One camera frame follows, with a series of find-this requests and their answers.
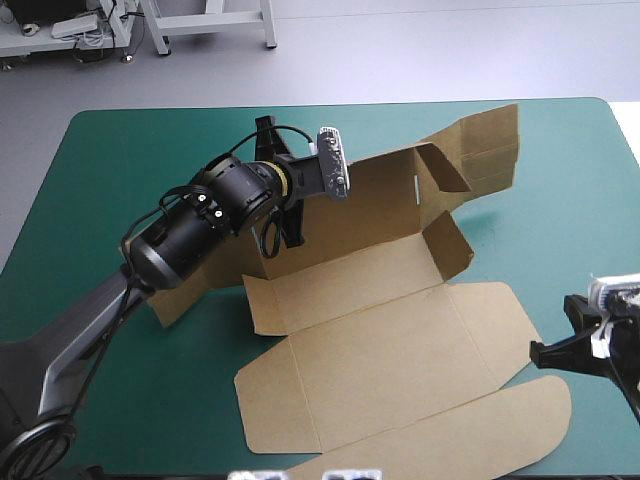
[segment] black clamp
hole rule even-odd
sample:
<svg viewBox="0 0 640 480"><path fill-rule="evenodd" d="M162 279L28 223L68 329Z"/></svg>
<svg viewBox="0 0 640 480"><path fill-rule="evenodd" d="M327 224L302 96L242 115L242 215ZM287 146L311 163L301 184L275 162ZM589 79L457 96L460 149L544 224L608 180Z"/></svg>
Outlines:
<svg viewBox="0 0 640 480"><path fill-rule="evenodd" d="M640 315L619 309L604 318L581 295L567 295L564 312L575 335L553 345L531 342L531 361L538 368L610 379L622 391L640 423Z"/></svg>

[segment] black cable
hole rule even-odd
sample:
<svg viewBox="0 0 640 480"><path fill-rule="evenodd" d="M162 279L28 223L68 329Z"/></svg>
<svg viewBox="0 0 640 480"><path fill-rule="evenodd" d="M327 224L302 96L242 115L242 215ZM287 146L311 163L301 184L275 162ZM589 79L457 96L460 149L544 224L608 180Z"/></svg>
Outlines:
<svg viewBox="0 0 640 480"><path fill-rule="evenodd" d="M136 280L135 266L133 265L133 262L131 260L131 256L129 254L129 241L131 240L131 236L133 235L133 232L135 231L135 229L136 229L136 227L138 225L140 225L142 222L144 222L148 218L152 217L156 213L160 212L161 210L165 211L166 207L168 205L170 205L171 203L173 203L174 201L176 201L178 198L180 198L180 197L176 196L174 199L172 199L168 203L160 203L160 205L158 207L154 208L150 212L146 213L145 215L143 215L140 218L138 218L137 220L135 220L131 224L131 226L129 227L129 229L125 233L125 235L120 240L120 248L122 250L122 254L123 254L124 258L125 258L125 261L127 262L127 270L128 270L127 271L127 287L126 287L126 289L124 291L124 294L122 295L122 299L120 300L120 305L118 306L118 310L117 310L115 316L113 317L113 321L107 327L107 329L105 330L105 333L102 336L102 345L101 345L100 350L98 351L96 359L94 360L93 364L91 365L91 370L89 370L89 373L87 374L87 377L85 378L84 382L82 383L82 386L80 387L80 391L78 392L78 395L76 396L76 398L75 398L75 400L74 400L74 402L73 402L73 404L71 406L71 409L70 409L69 413L67 414L67 416L65 417L64 422L61 425L58 435L55 436L54 440L47 447L47 450L45 451L45 453L42 455L42 457L40 457L40 460L38 460L38 463L33 468L31 474L29 475L28 480L34 480L36 475L38 475L38 471L40 470L40 468L42 468L42 465L45 464L45 462L49 459L49 456L53 452L54 448L58 445L58 442L60 441L60 439L62 438L62 435L64 434L65 428L71 423L71 421L73 420L73 417L75 416L75 414L77 413L78 409L80 408L80 404L82 403L82 399L86 395L87 390L89 389L89 385L91 384L91 381L95 377L95 375L96 375L96 373L98 371L98 368L100 367L100 364L102 363L102 361L103 361L103 359L104 359L104 357L105 357L105 355L107 353L107 349L111 345L111 341L112 341L114 335L116 334L116 332L117 332L118 328L120 327L120 325L122 325L124 323L127 304L129 303L129 298L131 297L131 293L133 291L133 287L134 287L135 280ZM28 464L31 461L33 461L33 459L31 459L29 462L26 462L26 465L23 466L22 470L26 471L27 468L28 468Z"/></svg>
<svg viewBox="0 0 640 480"><path fill-rule="evenodd" d="M261 128L259 130L256 130L252 134L247 135L242 140L240 140L238 143L236 143L232 148L230 148L228 153L235 152L238 148L240 148L246 142L251 140L253 137L255 137L255 136L257 136L257 135L259 135L259 134L261 134L263 132L268 132L270 130L291 130L292 132L296 132L296 133L299 133L300 135L302 135L304 138L307 139L307 141L309 143L313 143L313 138L311 138L309 136L309 134L307 134L307 132L305 132L304 130L300 130L299 128L296 128L296 127L291 127L289 125L272 125L270 127Z"/></svg>
<svg viewBox="0 0 640 480"><path fill-rule="evenodd" d="M274 210L269 214L269 218L260 231L260 253L264 258L275 258L280 253L280 243L282 240L282 223L284 222L284 215L280 209ZM271 225L275 227L273 232L273 244L271 245L271 251L267 247L267 240L269 239L269 229Z"/></svg>
<svg viewBox="0 0 640 480"><path fill-rule="evenodd" d="M100 49L100 55L96 56L95 58L89 58L88 56L86 56L85 58L82 58L77 53L78 42L79 42L79 39L78 39L76 40L76 43L73 45L73 48L71 49L71 56L75 61L79 63L97 63L97 62L102 62L104 60L107 60L113 56L114 52L116 51L116 33L114 32L113 28L111 27L111 23L109 22L111 21L111 17L113 16L113 12L115 11L117 5L118 5L118 0L112 0L111 11L109 12L109 15L107 15L107 19L106 19L106 23L107 25L109 25L109 28L111 29L111 48L109 49L108 54L105 55L104 47L102 47Z"/></svg>
<svg viewBox="0 0 640 480"><path fill-rule="evenodd" d="M107 353L107 349L111 344L111 340L113 339L113 336L115 335L120 325L122 325L123 323L122 320L124 320L127 303L129 302L129 297L131 296L132 290L133 290L133 281L131 280L131 277L129 277L127 281L127 288L125 289L124 294L122 295L122 300L120 301L120 305L118 306L118 311L116 312L116 315L114 316L113 321L111 322L111 325L109 325L106 332L103 334L102 348L100 348L100 351L98 352L98 356L96 357L95 361L91 365L91 370L89 370L87 377L82 383L82 386L80 387L80 391L78 392L78 395L76 396L76 399L74 400L71 406L71 410L69 411L69 414L65 417L64 422L60 426L60 431L58 435L56 435L54 440L49 444L44 455L40 457L40 460L38 461L36 466L33 468L31 475L29 475L28 480L33 480L36 477L36 475L38 475L38 471L40 470L40 468L42 468L42 465L44 465L45 462L49 459L49 456L53 452L53 449L58 445L58 442L62 438L65 428L71 423L71 421L73 420L73 417L75 416L76 412L80 408L82 399L86 395L87 390L89 389L89 384L93 380L93 377L95 377L98 371L98 367L100 367L100 364L102 363L102 360L104 359L104 356Z"/></svg>

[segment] unfolded cardboard box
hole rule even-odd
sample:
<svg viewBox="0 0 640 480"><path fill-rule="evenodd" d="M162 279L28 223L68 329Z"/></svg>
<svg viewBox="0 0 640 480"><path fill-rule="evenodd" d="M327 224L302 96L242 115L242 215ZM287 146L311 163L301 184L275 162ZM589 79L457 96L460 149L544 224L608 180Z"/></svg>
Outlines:
<svg viewBox="0 0 640 480"><path fill-rule="evenodd" d="M561 380L498 392L539 338L511 289L446 283L473 257L450 212L508 188L518 147L510 105L358 161L346 202L307 201L303 247L266 260L245 234L154 298L169 324L243 282L256 333L286 336L236 377L251 450L324 454L296 478L375 467L400 479L445 473L432 454L448 445L467 451L460 478L493 478L557 446L571 411Z"/></svg>

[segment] metal frame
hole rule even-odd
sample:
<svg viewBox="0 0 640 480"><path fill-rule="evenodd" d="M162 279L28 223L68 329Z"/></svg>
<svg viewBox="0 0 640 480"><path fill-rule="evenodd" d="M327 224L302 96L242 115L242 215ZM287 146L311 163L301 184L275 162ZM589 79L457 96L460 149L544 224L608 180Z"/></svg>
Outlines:
<svg viewBox="0 0 640 480"><path fill-rule="evenodd" d="M197 35L240 29L264 29L268 48L275 48L275 27L271 0L260 0L260 10L225 12L225 0L207 0L205 12L163 17L156 0L140 0L140 6L159 55L169 55L169 36Z"/></svg>

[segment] gray floor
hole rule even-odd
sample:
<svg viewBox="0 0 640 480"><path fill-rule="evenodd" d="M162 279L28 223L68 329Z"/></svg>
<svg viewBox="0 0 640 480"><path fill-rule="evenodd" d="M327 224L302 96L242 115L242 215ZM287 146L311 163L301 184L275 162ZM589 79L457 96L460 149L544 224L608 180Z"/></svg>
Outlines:
<svg viewBox="0 0 640 480"><path fill-rule="evenodd" d="M237 9L237 1L228 3ZM147 35L132 65L45 56L0 74L0 266L70 118L82 110L640 100L640 0L273 2L279 47L272 51L256 31L183 37L173 55L158 58ZM160 5L190 13L201 2Z"/></svg>

